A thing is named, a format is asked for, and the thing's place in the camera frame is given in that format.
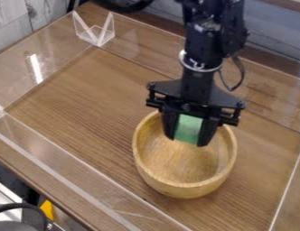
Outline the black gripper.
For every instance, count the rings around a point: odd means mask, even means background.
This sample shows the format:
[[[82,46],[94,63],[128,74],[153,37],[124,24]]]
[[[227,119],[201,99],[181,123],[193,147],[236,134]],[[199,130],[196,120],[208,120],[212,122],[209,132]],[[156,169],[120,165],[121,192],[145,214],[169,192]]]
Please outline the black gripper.
[[[148,84],[147,105],[163,114],[165,136],[173,140],[180,115],[204,119],[197,146],[212,141],[219,126],[239,125],[245,102],[216,84],[215,71],[204,73],[185,69],[181,79],[153,81]]]

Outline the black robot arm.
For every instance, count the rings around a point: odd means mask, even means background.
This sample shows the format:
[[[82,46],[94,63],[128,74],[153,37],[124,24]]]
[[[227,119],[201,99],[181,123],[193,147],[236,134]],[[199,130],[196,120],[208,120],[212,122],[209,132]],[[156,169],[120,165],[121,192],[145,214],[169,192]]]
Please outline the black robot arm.
[[[183,75],[148,84],[147,104],[161,113],[165,136],[204,147],[221,126],[240,123],[245,109],[245,102],[231,94],[241,85],[216,84],[224,77],[228,58],[245,73],[237,57],[248,37],[244,0],[176,1],[181,3],[187,30],[180,52]]]

